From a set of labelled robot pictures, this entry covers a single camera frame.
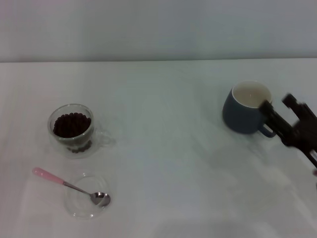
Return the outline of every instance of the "metal spoon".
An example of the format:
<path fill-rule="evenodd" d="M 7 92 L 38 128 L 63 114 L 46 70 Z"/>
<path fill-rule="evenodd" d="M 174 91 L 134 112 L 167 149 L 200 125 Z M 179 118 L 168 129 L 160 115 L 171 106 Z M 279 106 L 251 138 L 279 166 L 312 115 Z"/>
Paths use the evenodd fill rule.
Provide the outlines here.
<path fill-rule="evenodd" d="M 110 201 L 111 201 L 111 198 L 109 196 L 109 194 L 107 193 L 104 193 L 104 192 L 95 192 L 95 193 L 88 193 L 66 181 L 64 181 L 62 178 L 59 178 L 55 175 L 52 175 L 51 173 L 41 169 L 41 168 L 34 168 L 32 170 L 33 174 L 39 176 L 39 177 L 42 177 L 48 181 L 52 181 L 52 182 L 56 182 L 56 183 L 59 183 L 59 184 L 62 184 L 64 186 L 67 186 L 69 188 L 72 188 L 74 190 L 77 190 L 77 191 L 80 191 L 88 196 L 90 196 L 90 200 L 95 204 L 95 205 L 98 205 L 100 207 L 104 207 L 104 206 L 108 206 Z"/>

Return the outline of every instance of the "mug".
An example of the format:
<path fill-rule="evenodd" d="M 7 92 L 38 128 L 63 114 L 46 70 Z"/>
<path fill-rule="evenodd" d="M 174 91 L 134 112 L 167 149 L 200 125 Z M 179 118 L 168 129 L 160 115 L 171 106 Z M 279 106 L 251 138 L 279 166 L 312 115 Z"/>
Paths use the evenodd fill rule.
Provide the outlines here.
<path fill-rule="evenodd" d="M 264 100 L 272 103 L 269 89 L 257 81 L 242 81 L 230 91 L 222 110 L 225 124 L 235 132 L 252 134 L 260 131 L 272 138 L 274 132 L 264 127 L 265 116 L 259 111 Z"/>

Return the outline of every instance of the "white table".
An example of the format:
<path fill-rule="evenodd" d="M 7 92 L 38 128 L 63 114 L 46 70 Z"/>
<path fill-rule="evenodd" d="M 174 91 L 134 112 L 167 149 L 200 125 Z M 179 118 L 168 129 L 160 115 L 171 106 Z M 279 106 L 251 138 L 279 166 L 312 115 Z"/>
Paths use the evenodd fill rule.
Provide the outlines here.
<path fill-rule="evenodd" d="M 313 166 L 279 138 L 230 131 L 221 108 L 238 81 L 265 83 L 275 109 L 291 92 L 317 113 L 317 59 L 0 64 L 1 238 L 315 238 Z M 117 144 L 70 160 L 50 145 L 47 119 L 88 106 Z M 65 179 L 103 173 L 112 203 L 76 220 Z"/>

